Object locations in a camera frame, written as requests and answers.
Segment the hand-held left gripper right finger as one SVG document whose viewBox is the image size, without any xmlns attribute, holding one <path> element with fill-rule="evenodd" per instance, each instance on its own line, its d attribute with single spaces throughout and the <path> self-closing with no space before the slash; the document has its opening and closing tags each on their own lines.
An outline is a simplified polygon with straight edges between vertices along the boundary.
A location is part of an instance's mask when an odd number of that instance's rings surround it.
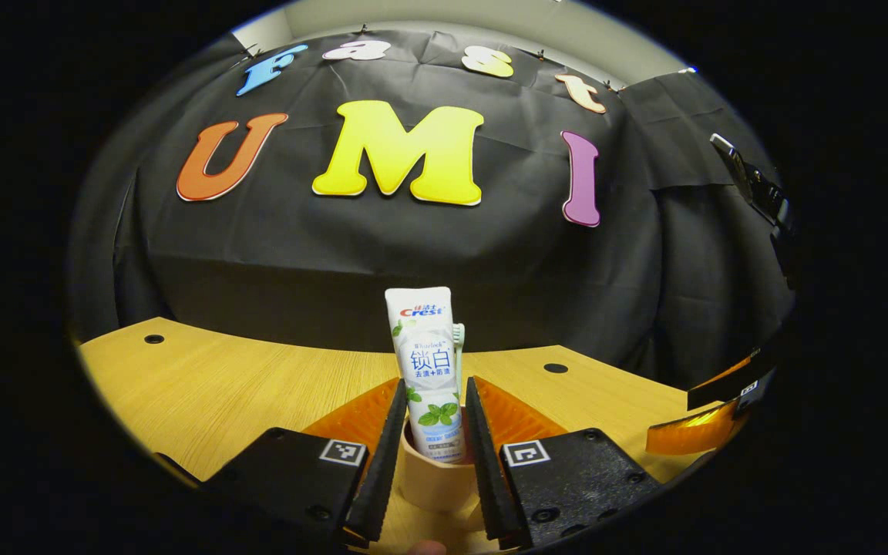
<svg viewBox="0 0 888 555">
<path fill-rule="evenodd" d="M 656 496 L 662 485 L 597 428 L 554 433 L 483 377 L 466 382 L 466 422 L 484 530 L 504 550 L 553 545 Z M 509 421 L 503 421 L 503 415 Z"/>
</svg>

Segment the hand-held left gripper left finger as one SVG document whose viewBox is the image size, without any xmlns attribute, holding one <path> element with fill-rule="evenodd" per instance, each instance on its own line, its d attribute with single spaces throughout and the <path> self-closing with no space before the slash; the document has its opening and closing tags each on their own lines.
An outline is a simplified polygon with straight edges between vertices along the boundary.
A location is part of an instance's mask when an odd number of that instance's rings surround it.
<svg viewBox="0 0 888 555">
<path fill-rule="evenodd" d="M 406 400 L 405 383 L 392 378 L 303 431 L 267 429 L 201 488 L 321 540 L 366 548 L 383 530 Z"/>
</svg>

